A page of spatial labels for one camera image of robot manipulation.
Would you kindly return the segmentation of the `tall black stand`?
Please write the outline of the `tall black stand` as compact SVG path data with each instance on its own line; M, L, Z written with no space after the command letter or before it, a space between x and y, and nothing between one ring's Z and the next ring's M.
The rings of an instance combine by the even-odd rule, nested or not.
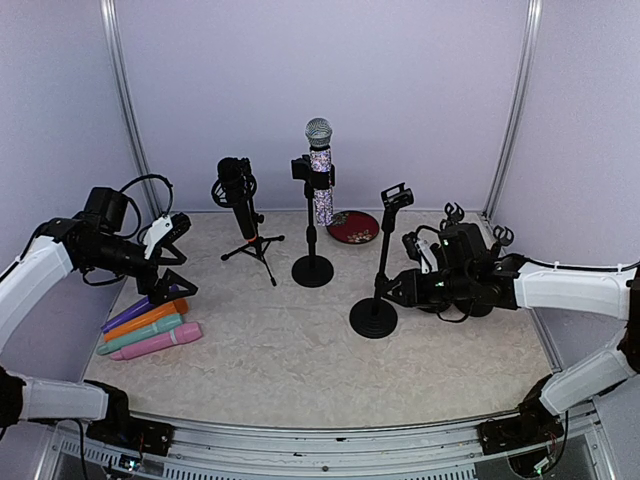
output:
M350 310L349 322L352 329L368 339L382 339L389 336L397 326L394 307L383 298L390 280L386 275L391 235L395 230L398 212L398 198L405 192L405 184L400 183L381 192L384 206L381 231L382 247L378 271L374 281L372 297L358 301Z

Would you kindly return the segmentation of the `purple microphone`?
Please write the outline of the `purple microphone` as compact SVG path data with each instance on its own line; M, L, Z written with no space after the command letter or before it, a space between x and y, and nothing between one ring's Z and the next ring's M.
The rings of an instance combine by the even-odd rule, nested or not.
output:
M188 304L182 299L167 302L162 304L162 307L173 307L174 310L180 314L184 314L188 311ZM107 320L101 326L101 331L103 333L107 333L132 319L152 311L155 308L158 308L158 305L152 304L149 297L146 296Z

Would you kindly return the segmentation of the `orange microphone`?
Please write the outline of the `orange microphone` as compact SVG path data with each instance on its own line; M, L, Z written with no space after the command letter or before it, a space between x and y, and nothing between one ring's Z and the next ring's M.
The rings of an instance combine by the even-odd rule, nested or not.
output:
M186 299L181 298L167 302L161 306L158 306L149 312L146 312L138 317L135 317L124 324L110 330L103 335L105 342L111 341L115 338L119 338L125 334L129 334L135 330L146 327L157 320L167 317L172 314L186 314L189 311L189 304Z

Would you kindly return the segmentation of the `teal microphone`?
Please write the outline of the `teal microphone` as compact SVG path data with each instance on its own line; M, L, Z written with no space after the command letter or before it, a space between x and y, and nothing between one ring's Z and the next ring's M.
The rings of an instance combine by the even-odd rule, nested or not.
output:
M172 314L165 316L156 322L153 322L147 326L134 330L131 333L122 335L120 337L109 340L99 346L96 353L100 356L114 353L123 347L132 345L139 341L149 339L155 335L168 332L169 330L180 326L183 323L183 318L180 314Z

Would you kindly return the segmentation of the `pink microphone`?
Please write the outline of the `pink microphone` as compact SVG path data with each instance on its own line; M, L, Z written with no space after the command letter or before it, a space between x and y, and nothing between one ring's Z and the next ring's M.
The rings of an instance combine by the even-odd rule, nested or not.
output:
M197 322L189 322L169 332L155 335L149 339L125 346L109 355L114 361L125 361L139 358L177 345L184 345L199 340L203 333Z

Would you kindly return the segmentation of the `black stand with phone clamp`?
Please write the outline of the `black stand with phone clamp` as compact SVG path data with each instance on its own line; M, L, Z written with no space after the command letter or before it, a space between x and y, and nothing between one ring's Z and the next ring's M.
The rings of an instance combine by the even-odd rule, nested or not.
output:
M334 275L331 262L316 253L317 230L314 223L314 195L319 187L327 190L333 187L334 168L328 172L316 172L311 166L311 157L308 154L291 161L292 178L304 182L304 196L307 201L306 242L308 254L297 259L291 269L293 280L306 288L318 288L328 284Z

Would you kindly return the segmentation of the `black round-base stand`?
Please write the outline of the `black round-base stand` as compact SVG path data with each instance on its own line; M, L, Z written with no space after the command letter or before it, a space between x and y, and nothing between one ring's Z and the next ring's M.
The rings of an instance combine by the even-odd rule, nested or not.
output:
M493 306L469 303L464 309L463 312L470 317L481 318L489 315L494 310Z
M444 231L451 226L458 225L464 220L465 211L456 202L447 202L444 206L443 211L445 214L445 218L442 219L439 224L439 229L441 231Z
M510 246L515 239L515 234L509 227L503 227L500 225L496 225L493 228L492 234L495 239L495 243L500 248L506 248Z

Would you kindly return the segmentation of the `glitter silver-head microphone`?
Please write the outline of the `glitter silver-head microphone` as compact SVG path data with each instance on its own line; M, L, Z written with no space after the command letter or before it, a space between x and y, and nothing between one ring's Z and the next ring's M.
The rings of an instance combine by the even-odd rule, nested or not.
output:
M332 134L332 127L324 118L313 118L305 127L305 136L309 143L310 182L314 190L316 223L320 226L329 226L333 222L335 173L330 146Z

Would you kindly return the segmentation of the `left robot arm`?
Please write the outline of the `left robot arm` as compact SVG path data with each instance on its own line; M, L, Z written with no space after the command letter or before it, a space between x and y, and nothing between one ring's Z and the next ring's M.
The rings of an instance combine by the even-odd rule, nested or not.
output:
M7 347L23 321L25 334L34 332L35 316L54 310L50 326L43 326L37 342L56 345L65 333L80 339L80 323L105 307L86 300L54 299L60 282L78 271L113 273L115 282L135 279L138 291L154 306L193 296L197 287L171 270L185 255L174 245L191 226L184 213L167 212L148 229L142 244L120 235L132 199L123 190L95 187L83 210L71 218L53 218L33 232L25 250L1 276L1 345ZM1 427L21 422L87 421L87 437L111 445L164 455L173 429L170 425L131 415L126 393L100 382L71 382L39 378L19 367L1 371Z

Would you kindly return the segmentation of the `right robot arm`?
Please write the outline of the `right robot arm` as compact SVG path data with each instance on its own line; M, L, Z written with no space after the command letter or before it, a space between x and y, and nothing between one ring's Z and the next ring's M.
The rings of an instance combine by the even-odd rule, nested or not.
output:
M538 380L516 415L478 426L484 454L497 454L567 433L561 415L596 395L613 391L639 373L639 267L563 265L487 245L474 223L446 221L429 247L412 246L423 263L388 278L379 272L375 294L405 308L440 314L453 306L464 319L494 310L557 310L614 318L623 327L594 353Z

